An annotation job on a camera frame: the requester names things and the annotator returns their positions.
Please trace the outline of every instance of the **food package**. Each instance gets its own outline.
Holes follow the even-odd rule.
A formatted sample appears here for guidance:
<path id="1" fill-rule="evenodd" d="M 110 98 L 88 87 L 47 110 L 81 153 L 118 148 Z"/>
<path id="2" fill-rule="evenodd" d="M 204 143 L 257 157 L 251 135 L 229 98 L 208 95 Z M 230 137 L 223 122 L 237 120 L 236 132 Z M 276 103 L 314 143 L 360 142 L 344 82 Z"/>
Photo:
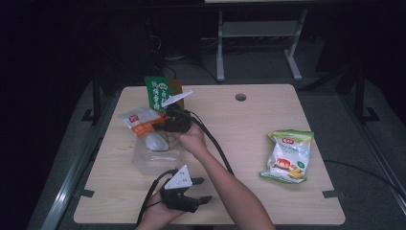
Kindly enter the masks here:
<path id="1" fill-rule="evenodd" d="M 286 129 L 269 132 L 268 136 L 275 147 L 267 161 L 268 170 L 260 172 L 260 177 L 292 184 L 304 182 L 314 133 Z"/>

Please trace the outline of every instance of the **white metal frame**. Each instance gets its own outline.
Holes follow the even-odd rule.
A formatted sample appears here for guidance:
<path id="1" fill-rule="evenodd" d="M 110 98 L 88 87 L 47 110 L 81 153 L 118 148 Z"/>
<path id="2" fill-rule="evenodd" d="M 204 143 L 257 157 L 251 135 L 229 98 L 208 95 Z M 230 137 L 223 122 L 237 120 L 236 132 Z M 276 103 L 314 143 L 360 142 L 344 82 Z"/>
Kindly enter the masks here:
<path id="1" fill-rule="evenodd" d="M 217 80 L 225 81 L 223 61 L 223 37 L 242 36 L 292 36 L 292 44 L 284 51 L 287 63 L 292 71 L 295 81 L 301 81 L 302 75 L 293 58 L 299 38 L 302 33 L 307 9 L 302 10 L 299 20 L 292 21 L 250 21 L 250 22 L 224 22 L 223 12 L 218 14 L 218 39 L 217 39 Z"/>

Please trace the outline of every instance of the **red logo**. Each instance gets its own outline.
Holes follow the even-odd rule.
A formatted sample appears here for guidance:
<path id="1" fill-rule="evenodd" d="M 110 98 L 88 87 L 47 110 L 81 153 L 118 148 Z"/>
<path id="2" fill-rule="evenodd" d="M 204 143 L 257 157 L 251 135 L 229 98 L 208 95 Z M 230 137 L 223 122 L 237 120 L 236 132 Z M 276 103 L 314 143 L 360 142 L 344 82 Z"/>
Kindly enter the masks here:
<path id="1" fill-rule="evenodd" d="M 138 116 L 137 115 L 132 115 L 131 117 L 128 118 L 130 123 L 135 123 L 136 121 L 138 121 Z"/>
<path id="2" fill-rule="evenodd" d="M 293 145 L 293 143 L 295 143 L 295 141 L 293 141 L 292 139 L 289 139 L 289 138 L 282 138 L 282 141 L 289 145 Z"/>

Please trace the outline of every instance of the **table hole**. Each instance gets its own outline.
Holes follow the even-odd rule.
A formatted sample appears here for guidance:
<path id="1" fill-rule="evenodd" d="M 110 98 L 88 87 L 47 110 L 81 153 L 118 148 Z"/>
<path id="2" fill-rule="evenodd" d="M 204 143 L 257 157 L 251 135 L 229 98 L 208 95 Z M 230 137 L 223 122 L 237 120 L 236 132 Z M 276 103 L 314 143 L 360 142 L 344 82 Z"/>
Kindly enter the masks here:
<path id="1" fill-rule="evenodd" d="M 245 96 L 245 94 L 236 94 L 236 100 L 239 102 L 244 102 L 247 100 L 247 96 Z"/>

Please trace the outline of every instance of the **human arm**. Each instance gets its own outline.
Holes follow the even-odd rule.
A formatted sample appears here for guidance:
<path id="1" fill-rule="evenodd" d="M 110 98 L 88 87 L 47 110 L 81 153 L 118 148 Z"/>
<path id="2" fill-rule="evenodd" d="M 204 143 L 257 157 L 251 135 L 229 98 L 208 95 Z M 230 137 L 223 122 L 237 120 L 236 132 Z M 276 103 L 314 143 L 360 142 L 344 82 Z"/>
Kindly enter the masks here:
<path id="1" fill-rule="evenodd" d="M 185 212 L 172 210 L 161 202 L 160 193 L 155 193 L 148 203 L 143 220 L 136 230 L 159 230 L 167 226 L 172 220 L 178 218 Z"/>
<path id="2" fill-rule="evenodd" d="M 257 196 L 212 156 L 206 147 L 204 133 L 196 124 L 192 124 L 187 133 L 172 135 L 202 164 L 239 229 L 275 229 Z"/>

